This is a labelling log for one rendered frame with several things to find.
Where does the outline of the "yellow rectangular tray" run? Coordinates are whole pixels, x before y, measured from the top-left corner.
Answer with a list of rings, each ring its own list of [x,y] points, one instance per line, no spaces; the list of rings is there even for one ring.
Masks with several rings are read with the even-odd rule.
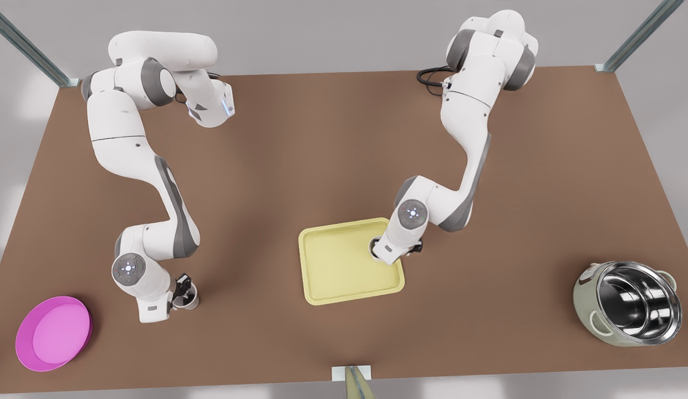
[[[402,262],[387,265],[369,250],[388,224],[375,218],[302,230],[298,245],[306,301],[328,305],[400,292]]]

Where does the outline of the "pink round plate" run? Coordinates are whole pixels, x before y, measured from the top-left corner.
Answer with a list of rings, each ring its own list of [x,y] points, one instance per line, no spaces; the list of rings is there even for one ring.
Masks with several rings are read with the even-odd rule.
[[[88,344],[92,316],[82,301],[53,297],[35,306],[15,338],[20,363],[36,372],[52,371],[74,359]]]

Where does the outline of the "pale green steel pot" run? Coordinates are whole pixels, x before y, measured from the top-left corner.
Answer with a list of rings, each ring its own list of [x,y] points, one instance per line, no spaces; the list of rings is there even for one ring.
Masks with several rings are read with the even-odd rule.
[[[584,327],[618,347],[665,344],[682,326],[676,280],[635,261],[592,263],[576,279],[573,303]]]

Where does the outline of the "silver frame post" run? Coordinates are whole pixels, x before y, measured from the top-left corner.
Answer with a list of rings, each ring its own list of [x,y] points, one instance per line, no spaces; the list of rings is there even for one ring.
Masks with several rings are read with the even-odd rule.
[[[63,73],[1,11],[0,34],[59,88],[75,88],[80,83],[80,79]]]
[[[661,0],[650,15],[604,63],[595,64],[597,73],[615,73],[650,36],[684,3],[684,0]]]
[[[370,365],[334,366],[332,381],[344,381],[346,399],[376,399],[369,381],[372,379]]]

